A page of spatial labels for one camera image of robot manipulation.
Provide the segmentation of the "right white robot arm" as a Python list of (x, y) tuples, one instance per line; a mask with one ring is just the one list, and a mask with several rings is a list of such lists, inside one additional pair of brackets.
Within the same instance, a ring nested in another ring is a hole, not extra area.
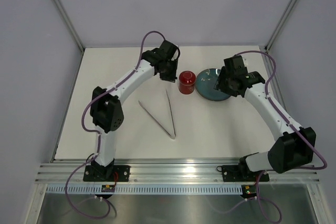
[(269, 151), (240, 158), (237, 171), (243, 180), (250, 180), (265, 170), (282, 174), (292, 169), (305, 169), (312, 162), (315, 131), (302, 127), (289, 116), (269, 93), (268, 82), (261, 74), (247, 70), (242, 56), (224, 59), (214, 88), (246, 99), (265, 121), (275, 140)]

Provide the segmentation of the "metal tongs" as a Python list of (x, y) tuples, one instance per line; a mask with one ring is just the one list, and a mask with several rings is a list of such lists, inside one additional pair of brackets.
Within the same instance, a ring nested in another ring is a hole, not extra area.
[(160, 90), (152, 97), (140, 99), (138, 104), (170, 139), (176, 139), (173, 106), (167, 88)]

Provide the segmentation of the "red can lid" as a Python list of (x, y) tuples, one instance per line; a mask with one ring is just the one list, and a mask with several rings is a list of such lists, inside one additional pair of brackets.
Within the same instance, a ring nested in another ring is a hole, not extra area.
[(193, 85), (196, 81), (196, 75), (192, 71), (182, 71), (179, 75), (179, 82), (183, 85)]

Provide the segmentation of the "red metal can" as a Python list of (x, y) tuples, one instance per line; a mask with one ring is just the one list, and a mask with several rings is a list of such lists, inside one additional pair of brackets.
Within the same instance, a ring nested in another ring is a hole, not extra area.
[(178, 85), (180, 93), (182, 94), (193, 93), (195, 89), (195, 82), (196, 82), (196, 78), (191, 78), (191, 79), (180, 78), (179, 85)]

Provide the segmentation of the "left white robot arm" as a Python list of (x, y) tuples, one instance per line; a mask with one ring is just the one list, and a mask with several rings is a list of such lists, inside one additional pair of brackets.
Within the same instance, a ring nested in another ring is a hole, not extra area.
[(123, 103), (142, 83), (157, 74), (161, 80), (174, 83), (180, 54), (177, 45), (164, 40), (160, 47), (142, 52), (134, 69), (116, 84), (94, 89), (90, 115), (98, 142), (91, 167), (100, 180), (107, 181), (113, 176), (116, 130), (124, 121)]

